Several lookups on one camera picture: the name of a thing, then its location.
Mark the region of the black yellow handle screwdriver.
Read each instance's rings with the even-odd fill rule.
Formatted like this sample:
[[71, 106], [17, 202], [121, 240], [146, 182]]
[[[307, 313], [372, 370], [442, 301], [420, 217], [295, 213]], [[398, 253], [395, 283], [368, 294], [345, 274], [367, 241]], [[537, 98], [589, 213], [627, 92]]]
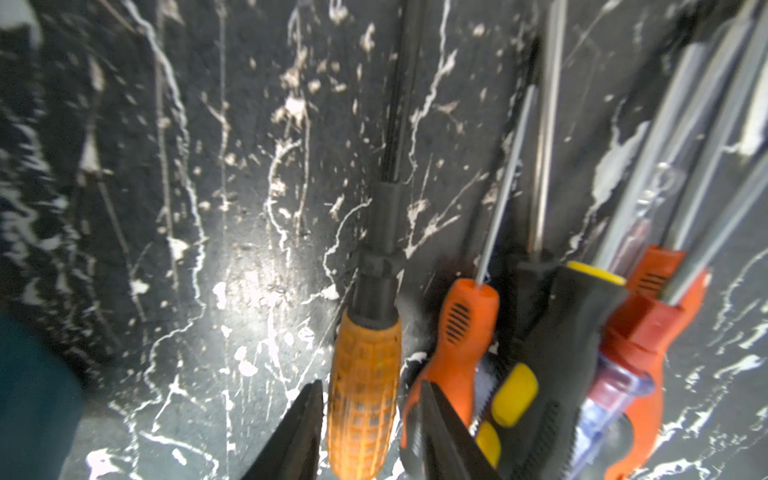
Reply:
[[476, 431], [499, 479], [562, 478], [601, 330], [628, 294], [609, 269], [614, 254], [591, 264], [552, 260], [546, 305], [527, 336], [511, 343]]

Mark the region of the teal storage tray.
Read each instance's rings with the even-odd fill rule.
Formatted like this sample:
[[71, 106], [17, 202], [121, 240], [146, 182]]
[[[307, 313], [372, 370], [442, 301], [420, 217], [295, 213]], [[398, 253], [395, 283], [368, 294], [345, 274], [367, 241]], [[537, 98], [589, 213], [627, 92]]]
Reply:
[[83, 413], [69, 366], [19, 321], [1, 315], [1, 477], [58, 479]]

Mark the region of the red clear tester screwdriver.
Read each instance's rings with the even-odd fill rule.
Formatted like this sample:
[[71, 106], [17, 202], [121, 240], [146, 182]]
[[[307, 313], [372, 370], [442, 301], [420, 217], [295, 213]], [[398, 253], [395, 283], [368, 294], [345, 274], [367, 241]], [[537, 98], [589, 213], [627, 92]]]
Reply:
[[[699, 42], [684, 48], [651, 132], [596, 255], [598, 259], [606, 257], [610, 251], [615, 253], [609, 267], [627, 275], [627, 297], [632, 292], [630, 277], [646, 249], [652, 246], [642, 243], [649, 226], [650, 212], [640, 207], [640, 201], [646, 200], [649, 204], [657, 201], [652, 183], [659, 168], [672, 165], [684, 151], [695, 129], [707, 117], [712, 117], [713, 124], [705, 146], [691, 170], [664, 239], [658, 245], [670, 250], [688, 251], [691, 248], [701, 235], [690, 237], [693, 222], [714, 179], [725, 142], [744, 109], [766, 54], [767, 5], [763, 1], [742, 4], [714, 51], [709, 51]], [[653, 381], [648, 374], [631, 373], [608, 360], [601, 352], [601, 345], [597, 372], [582, 404], [576, 427], [575, 452], [569, 471], [573, 479], [599, 479], [592, 464], [594, 457], [600, 454], [605, 438], [611, 434], [609, 428], [635, 394], [648, 394], [652, 390]]]

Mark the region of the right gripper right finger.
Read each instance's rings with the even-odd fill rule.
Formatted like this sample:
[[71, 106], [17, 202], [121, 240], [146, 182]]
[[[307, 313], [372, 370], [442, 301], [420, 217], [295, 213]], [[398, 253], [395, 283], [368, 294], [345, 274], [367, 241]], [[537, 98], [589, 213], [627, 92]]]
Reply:
[[427, 479], [499, 479], [434, 382], [421, 385], [419, 409]]

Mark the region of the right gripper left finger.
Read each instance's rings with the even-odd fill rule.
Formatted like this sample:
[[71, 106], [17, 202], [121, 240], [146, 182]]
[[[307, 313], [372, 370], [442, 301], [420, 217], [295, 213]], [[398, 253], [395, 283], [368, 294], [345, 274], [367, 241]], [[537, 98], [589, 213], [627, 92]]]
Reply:
[[242, 479], [316, 479], [323, 423], [323, 382], [315, 380], [303, 386]]

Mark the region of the small orange handle screwdriver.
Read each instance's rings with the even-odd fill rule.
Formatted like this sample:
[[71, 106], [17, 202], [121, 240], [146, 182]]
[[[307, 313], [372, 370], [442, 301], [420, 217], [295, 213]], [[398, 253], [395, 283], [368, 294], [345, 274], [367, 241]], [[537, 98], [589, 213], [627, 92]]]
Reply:
[[531, 84], [526, 88], [475, 275], [472, 278], [456, 280], [441, 307], [435, 352], [417, 377], [406, 400], [400, 442], [402, 453], [418, 455], [421, 451], [422, 437], [417, 403], [422, 384], [427, 381], [440, 387], [464, 425], [471, 422], [474, 412], [475, 371], [490, 346], [500, 306], [499, 294], [485, 282], [485, 276], [520, 160], [531, 109], [538, 96], [538, 85]]

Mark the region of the slim steel shaft screwdriver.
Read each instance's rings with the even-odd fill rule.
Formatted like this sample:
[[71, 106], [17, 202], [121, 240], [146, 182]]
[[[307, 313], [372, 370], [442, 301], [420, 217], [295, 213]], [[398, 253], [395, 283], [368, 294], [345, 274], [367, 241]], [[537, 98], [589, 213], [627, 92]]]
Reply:
[[539, 118], [527, 254], [516, 265], [514, 332], [520, 338], [527, 336], [546, 305], [546, 287], [551, 283], [554, 270], [551, 257], [544, 251], [544, 233], [567, 11], [566, 1], [550, 3], [541, 44]]

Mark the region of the large orange handle screwdriver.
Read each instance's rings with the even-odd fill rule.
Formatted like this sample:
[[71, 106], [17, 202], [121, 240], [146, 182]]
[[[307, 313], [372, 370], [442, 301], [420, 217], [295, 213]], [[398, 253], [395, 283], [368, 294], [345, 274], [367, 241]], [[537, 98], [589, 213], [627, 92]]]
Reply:
[[648, 394], [635, 394], [609, 428], [592, 466], [599, 479], [627, 479], [651, 456], [664, 411], [663, 361], [698, 313], [709, 265], [767, 186], [767, 149], [722, 212], [688, 251], [652, 245], [630, 277], [632, 292], [606, 324], [601, 352], [631, 373], [648, 374]]

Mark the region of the amber handle black screwdriver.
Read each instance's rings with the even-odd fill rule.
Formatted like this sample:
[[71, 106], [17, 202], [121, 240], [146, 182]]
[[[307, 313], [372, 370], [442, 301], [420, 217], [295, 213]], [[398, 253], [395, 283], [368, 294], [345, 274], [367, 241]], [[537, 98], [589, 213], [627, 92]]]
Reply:
[[396, 298], [406, 262], [399, 244], [400, 176], [425, 10], [423, 1], [403, 4], [381, 177], [371, 187], [368, 234], [355, 255], [353, 297], [334, 347], [327, 445], [330, 467], [340, 479], [378, 475], [394, 423], [402, 356]]

